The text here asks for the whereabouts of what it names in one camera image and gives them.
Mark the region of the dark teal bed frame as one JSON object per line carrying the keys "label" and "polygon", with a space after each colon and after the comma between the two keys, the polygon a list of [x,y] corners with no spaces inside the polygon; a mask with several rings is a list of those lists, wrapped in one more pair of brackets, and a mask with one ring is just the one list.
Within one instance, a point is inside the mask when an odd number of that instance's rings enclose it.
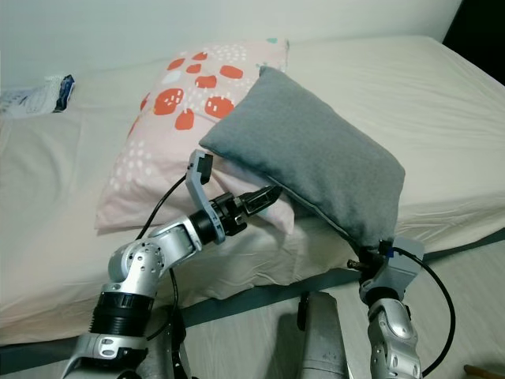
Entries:
{"label": "dark teal bed frame", "polygon": [[[0,374],[58,378],[86,332],[107,263],[136,230],[100,234],[90,223],[5,228],[0,241]],[[354,379],[369,376],[367,307],[353,257],[331,228],[306,220],[292,235],[249,225],[177,268],[186,353],[199,379],[296,378],[304,335],[298,299],[325,291],[338,300]],[[457,332],[432,379],[464,376],[465,364],[505,374],[505,230],[469,245],[426,246],[425,260],[447,286]]]}

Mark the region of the white plastic packet blue end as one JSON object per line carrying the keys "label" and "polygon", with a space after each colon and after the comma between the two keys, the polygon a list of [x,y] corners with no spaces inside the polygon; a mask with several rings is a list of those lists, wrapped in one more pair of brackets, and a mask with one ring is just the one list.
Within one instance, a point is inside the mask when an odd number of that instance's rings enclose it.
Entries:
{"label": "white plastic packet blue end", "polygon": [[76,81],[72,75],[51,76],[32,88],[11,88],[0,93],[0,116],[21,119],[62,113],[68,106]]}

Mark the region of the grey pillow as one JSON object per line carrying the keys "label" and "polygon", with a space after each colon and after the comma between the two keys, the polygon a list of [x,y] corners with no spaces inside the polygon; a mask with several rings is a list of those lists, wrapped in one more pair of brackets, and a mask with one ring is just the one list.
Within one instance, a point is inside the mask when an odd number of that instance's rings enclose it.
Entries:
{"label": "grey pillow", "polygon": [[404,166],[287,73],[262,66],[200,145],[284,188],[354,248],[395,238]]}

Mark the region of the bed with cream sheet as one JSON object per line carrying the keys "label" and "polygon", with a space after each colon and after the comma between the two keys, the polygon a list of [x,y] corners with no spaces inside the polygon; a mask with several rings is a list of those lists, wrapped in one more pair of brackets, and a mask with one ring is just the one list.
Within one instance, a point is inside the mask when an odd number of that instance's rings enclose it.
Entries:
{"label": "bed with cream sheet", "polygon": [[[95,230],[99,198],[167,65],[77,73],[66,111],[3,124],[2,344],[89,328],[109,257],[136,237]],[[404,166],[398,235],[436,252],[505,230],[505,85],[427,36],[293,43],[287,73]],[[319,218],[297,220],[291,235],[251,223],[177,268],[181,305],[289,285],[350,257]]]}

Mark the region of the grey robot right leg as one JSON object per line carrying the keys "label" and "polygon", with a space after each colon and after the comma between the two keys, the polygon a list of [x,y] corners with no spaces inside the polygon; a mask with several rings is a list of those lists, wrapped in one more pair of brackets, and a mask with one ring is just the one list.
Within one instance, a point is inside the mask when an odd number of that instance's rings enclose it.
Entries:
{"label": "grey robot right leg", "polygon": [[305,332],[298,378],[350,379],[335,297],[320,291],[303,293],[298,327]]}

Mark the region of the large black case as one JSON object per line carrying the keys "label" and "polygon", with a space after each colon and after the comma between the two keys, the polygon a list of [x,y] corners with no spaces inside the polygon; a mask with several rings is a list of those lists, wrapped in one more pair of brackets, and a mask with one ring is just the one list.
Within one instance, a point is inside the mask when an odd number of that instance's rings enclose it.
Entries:
{"label": "large black case", "polygon": [[478,66],[505,62],[505,0],[462,0],[443,44]]}

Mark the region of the pink pillow with orange spots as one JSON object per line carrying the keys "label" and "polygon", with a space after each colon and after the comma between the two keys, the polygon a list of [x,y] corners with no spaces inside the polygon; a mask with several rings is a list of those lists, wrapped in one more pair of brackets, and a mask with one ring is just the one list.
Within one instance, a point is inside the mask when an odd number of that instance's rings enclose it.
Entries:
{"label": "pink pillow with orange spots", "polygon": [[186,174],[199,141],[234,112],[262,66],[285,71],[287,39],[212,43],[183,51],[145,94],[96,209],[98,231],[145,224],[156,203]]}

